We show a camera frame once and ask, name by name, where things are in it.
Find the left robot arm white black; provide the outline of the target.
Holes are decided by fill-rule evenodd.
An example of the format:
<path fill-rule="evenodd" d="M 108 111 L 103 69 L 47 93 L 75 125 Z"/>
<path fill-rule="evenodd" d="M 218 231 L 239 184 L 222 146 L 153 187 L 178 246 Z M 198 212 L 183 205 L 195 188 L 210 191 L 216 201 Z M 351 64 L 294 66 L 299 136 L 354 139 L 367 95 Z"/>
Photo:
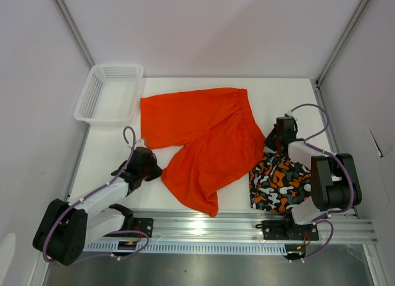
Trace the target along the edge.
<path fill-rule="evenodd" d="M 149 240 L 152 226 L 140 223 L 134 212 L 119 201 L 143 182 L 161 175 L 155 154 L 147 147 L 136 147 L 103 186 L 73 201 L 51 201 L 33 237 L 33 248 L 47 262 L 69 266 L 78 260 L 86 245 L 102 237 L 131 235 Z"/>

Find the camouflage orange black shorts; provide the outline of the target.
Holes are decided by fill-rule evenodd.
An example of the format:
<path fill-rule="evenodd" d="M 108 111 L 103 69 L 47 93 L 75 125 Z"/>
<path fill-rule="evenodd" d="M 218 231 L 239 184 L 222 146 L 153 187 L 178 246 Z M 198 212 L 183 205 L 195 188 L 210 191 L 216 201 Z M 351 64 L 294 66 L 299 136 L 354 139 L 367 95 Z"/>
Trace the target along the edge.
<path fill-rule="evenodd" d="M 264 153 L 249 171 L 250 207 L 283 214 L 310 197 L 310 169 L 278 153 Z"/>

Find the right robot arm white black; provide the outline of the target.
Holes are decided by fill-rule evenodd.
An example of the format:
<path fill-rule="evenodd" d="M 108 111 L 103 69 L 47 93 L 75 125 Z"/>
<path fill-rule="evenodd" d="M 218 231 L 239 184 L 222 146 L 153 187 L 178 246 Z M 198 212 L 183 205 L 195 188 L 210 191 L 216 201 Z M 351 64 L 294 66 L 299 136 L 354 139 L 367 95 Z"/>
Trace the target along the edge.
<path fill-rule="evenodd" d="M 280 224 L 286 237 L 297 238 L 317 221 L 361 203 L 362 191 L 351 154 L 331 153 L 298 138 L 293 117 L 276 119 L 266 146 L 310 170 L 310 197 L 285 212 Z"/>

